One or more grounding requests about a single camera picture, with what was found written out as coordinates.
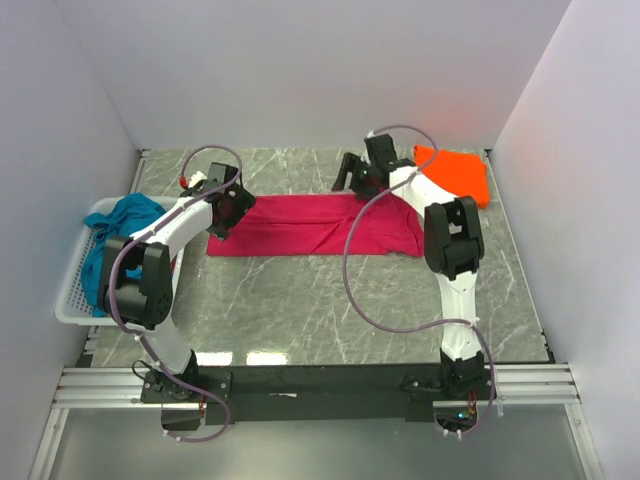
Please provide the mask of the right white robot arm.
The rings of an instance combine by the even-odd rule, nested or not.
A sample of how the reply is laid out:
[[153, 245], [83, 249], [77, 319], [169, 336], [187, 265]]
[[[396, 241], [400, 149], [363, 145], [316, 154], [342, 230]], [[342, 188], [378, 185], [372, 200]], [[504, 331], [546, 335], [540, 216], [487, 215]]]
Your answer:
[[485, 246], [474, 193], [486, 182], [486, 173], [459, 169], [452, 154], [435, 144], [416, 146], [411, 158], [401, 158], [384, 130], [370, 132], [364, 144], [364, 154], [343, 155], [333, 188], [349, 188], [364, 200], [358, 220], [389, 198], [421, 217], [423, 254], [438, 284], [443, 315], [437, 322], [443, 328], [439, 380], [431, 388], [452, 399], [464, 398], [492, 373], [476, 313]]

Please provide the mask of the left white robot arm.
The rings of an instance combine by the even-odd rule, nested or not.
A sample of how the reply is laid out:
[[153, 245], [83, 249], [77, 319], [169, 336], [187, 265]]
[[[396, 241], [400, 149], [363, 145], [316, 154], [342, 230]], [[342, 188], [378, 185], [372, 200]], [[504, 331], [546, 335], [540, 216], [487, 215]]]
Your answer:
[[243, 186], [240, 169], [213, 162], [207, 175], [187, 187], [154, 222], [104, 246], [99, 308], [134, 336], [151, 358], [147, 387], [179, 402], [200, 388], [196, 354], [171, 319], [172, 264], [198, 234], [226, 240], [230, 230], [256, 204]]

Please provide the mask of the pink t shirt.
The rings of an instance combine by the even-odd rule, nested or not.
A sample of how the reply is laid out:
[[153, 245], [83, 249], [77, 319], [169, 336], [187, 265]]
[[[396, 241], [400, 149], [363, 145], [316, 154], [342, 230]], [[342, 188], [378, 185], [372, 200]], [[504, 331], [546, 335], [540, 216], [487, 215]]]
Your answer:
[[[232, 228], [228, 239], [211, 236], [210, 257], [341, 255], [365, 203], [353, 194], [261, 196]], [[416, 212], [389, 195], [361, 218], [351, 255], [404, 254], [421, 257], [424, 234]]]

